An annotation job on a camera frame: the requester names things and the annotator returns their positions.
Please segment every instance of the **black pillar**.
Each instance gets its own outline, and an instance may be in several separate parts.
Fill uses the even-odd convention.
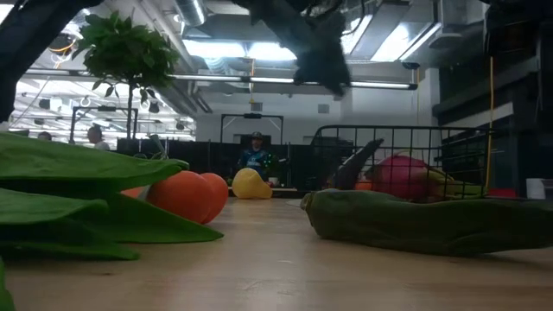
[[[537,35],[539,72],[513,100],[518,166],[518,195],[526,179],[553,179],[553,21],[543,21]]]

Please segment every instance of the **cap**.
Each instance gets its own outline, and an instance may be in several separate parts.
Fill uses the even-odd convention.
[[[261,132],[253,132],[251,133],[251,139],[263,139],[263,135]]]

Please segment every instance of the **yellow cable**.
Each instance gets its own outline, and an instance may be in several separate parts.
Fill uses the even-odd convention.
[[[486,189],[490,187],[490,178],[492,173],[492,127],[493,127],[494,109],[495,109],[495,85],[493,81],[493,57],[490,57],[490,129],[487,133]]]
[[[69,44],[68,46],[64,47],[64,48],[48,48],[48,50],[50,50],[51,52],[64,52],[64,51],[67,51],[69,48],[71,48],[74,44],[75,44],[75,40],[73,40],[73,42],[71,44]]]

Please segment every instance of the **wall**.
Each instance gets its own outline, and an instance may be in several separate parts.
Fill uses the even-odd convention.
[[[438,83],[437,69],[429,69],[425,73],[425,79],[421,81],[418,95],[417,92],[352,89],[341,102],[334,102],[332,97],[320,95],[295,95],[293,101],[286,102],[285,98],[287,96],[282,97],[282,95],[277,94],[259,96],[256,98],[256,101],[264,101],[269,104],[274,103],[273,105],[264,104],[264,113],[269,114],[269,112],[265,111],[265,107],[270,107],[270,114],[284,115],[283,141],[285,143],[306,144],[309,142],[306,137],[313,136],[319,127],[330,124],[435,125],[431,107],[432,104],[437,104],[440,101]],[[220,109],[221,107],[229,108],[234,105],[240,105],[242,110],[235,111],[234,113],[248,112],[247,98],[241,98],[240,100],[243,103],[235,104],[227,102],[212,106]],[[329,115],[318,115],[316,109],[312,106],[325,102],[330,104],[331,113]],[[232,112],[232,109],[225,109],[225,112]],[[218,113],[198,117],[197,141],[219,141],[220,110]],[[231,121],[230,117],[226,119],[225,124],[229,121]],[[277,125],[280,125],[277,119],[274,121]],[[250,134],[256,130],[261,131],[264,135],[271,135],[273,142],[280,140],[280,130],[269,120],[245,120],[237,117],[225,127],[223,142],[231,143],[234,135]],[[335,135],[335,130],[323,132],[323,136]],[[340,130],[340,137],[353,140],[355,138],[354,130]],[[377,130],[377,137],[384,138],[391,145],[391,130]],[[359,130],[357,138],[357,144],[367,143],[374,138],[374,131]],[[393,140],[395,146],[410,147],[410,130],[394,130]],[[436,143],[439,142],[439,133],[438,131],[434,131],[430,134],[428,130],[415,130],[412,141],[415,148],[436,146]]]

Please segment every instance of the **small tree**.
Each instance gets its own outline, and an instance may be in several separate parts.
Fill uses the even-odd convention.
[[[155,98],[151,88],[171,83],[169,75],[175,70],[178,53],[157,31],[143,25],[133,27],[130,17],[122,20],[118,12],[108,18],[89,15],[86,22],[73,58],[88,50],[84,64],[92,76],[99,78],[92,89],[103,83],[110,85],[106,97],[115,93],[119,98],[115,88],[119,83],[129,86],[127,138],[130,139],[133,91],[140,89],[141,103],[148,97]]]

